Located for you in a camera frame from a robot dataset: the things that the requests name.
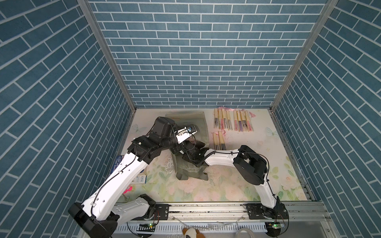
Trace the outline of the olive green canvas tote bag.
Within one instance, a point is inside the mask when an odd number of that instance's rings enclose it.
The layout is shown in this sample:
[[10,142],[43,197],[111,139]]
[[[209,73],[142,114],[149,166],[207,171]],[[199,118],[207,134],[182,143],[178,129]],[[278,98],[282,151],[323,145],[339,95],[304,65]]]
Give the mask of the olive green canvas tote bag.
[[201,162],[209,146],[209,131],[206,123],[205,113],[202,111],[182,111],[166,114],[165,117],[175,121],[182,129],[192,127],[197,132],[181,144],[181,150],[172,153],[172,160],[178,180],[195,178],[208,180],[205,162]]

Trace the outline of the second-row bamboo folding fan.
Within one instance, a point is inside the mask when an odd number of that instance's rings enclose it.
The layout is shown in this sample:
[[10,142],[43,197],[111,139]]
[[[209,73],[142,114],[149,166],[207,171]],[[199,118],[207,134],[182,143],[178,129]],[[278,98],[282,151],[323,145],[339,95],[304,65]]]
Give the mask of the second-row bamboo folding fan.
[[218,136],[219,136],[219,142],[220,142],[221,150],[227,150],[226,144],[225,144],[225,141],[224,141],[223,132],[219,131],[218,132]]

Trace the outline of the black patterned bamboo folding fan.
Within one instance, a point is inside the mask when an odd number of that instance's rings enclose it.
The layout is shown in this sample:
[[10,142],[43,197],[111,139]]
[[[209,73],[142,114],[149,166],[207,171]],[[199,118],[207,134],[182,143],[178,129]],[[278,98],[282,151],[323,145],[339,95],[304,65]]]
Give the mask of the black patterned bamboo folding fan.
[[217,108],[215,108],[213,112],[213,123],[214,123],[214,128],[219,129],[219,112]]

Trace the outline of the brown folding fan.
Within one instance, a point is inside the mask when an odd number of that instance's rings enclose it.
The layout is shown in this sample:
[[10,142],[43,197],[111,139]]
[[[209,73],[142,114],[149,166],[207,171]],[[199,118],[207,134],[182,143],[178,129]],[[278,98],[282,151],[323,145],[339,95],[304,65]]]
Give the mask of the brown folding fan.
[[227,121],[227,113],[226,113],[226,110],[225,109],[222,109],[221,110],[221,113],[222,113],[222,118],[223,118],[223,127],[225,130],[228,129],[228,121]]

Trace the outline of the pink folding fan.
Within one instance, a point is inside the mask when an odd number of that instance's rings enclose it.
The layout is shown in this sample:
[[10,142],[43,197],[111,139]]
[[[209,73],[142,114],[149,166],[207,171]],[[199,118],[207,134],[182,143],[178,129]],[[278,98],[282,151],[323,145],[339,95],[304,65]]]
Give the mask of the pink folding fan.
[[224,118],[223,118],[223,110],[218,109],[218,119],[219,119],[219,129],[223,130],[224,129]]

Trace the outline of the white red-flecked fan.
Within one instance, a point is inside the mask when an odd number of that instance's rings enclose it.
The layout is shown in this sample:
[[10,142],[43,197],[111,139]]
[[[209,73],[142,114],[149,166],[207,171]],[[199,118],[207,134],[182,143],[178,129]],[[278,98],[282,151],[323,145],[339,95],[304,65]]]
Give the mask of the white red-flecked fan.
[[248,127],[247,119],[246,119],[246,113],[244,110],[241,111],[241,119],[242,119],[242,125],[243,125],[244,131],[249,131],[249,127]]

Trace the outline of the purple folding fan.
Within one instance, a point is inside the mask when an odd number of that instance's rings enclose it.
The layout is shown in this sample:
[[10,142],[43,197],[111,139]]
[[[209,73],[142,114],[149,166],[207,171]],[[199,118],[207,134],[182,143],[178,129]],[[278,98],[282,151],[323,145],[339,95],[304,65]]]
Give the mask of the purple folding fan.
[[240,111],[237,111],[237,120],[238,120],[239,132],[243,132],[243,125],[242,125],[242,118],[241,118]]

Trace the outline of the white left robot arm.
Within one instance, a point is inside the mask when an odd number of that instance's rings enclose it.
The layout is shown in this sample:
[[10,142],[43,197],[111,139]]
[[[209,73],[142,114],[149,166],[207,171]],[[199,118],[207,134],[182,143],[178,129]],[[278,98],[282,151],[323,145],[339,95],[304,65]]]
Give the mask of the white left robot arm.
[[117,201],[130,183],[163,150],[178,145],[175,122],[158,117],[148,134],[135,138],[119,166],[84,202],[74,203],[68,212],[91,238],[110,238],[116,228],[135,218],[151,218],[156,202],[146,194],[124,205]]

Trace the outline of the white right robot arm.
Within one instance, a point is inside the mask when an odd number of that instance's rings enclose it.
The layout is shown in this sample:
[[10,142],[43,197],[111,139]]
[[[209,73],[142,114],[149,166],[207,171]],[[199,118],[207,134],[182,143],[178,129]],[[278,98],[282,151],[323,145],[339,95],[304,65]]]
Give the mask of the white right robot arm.
[[250,147],[242,145],[235,150],[214,150],[205,147],[202,142],[193,144],[185,141],[179,152],[184,160],[197,167],[207,165],[236,168],[246,182],[256,187],[264,209],[275,210],[280,204],[269,185],[267,160]]

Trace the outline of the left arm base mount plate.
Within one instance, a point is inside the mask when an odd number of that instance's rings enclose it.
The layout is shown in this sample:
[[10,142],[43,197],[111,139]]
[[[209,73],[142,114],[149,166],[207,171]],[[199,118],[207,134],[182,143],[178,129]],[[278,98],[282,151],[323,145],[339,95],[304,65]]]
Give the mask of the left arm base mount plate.
[[156,204],[155,208],[150,207],[146,214],[142,217],[134,218],[133,221],[153,220],[165,221],[168,220],[169,204]]

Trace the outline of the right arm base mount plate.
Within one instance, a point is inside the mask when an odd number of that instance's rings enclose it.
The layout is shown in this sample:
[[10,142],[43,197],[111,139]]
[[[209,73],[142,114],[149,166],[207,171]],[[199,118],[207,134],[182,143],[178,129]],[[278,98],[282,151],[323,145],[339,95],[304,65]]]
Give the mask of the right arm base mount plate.
[[247,209],[250,220],[287,220],[289,218],[288,211],[283,203],[277,203],[274,208],[265,207],[261,203],[249,203],[244,207]]

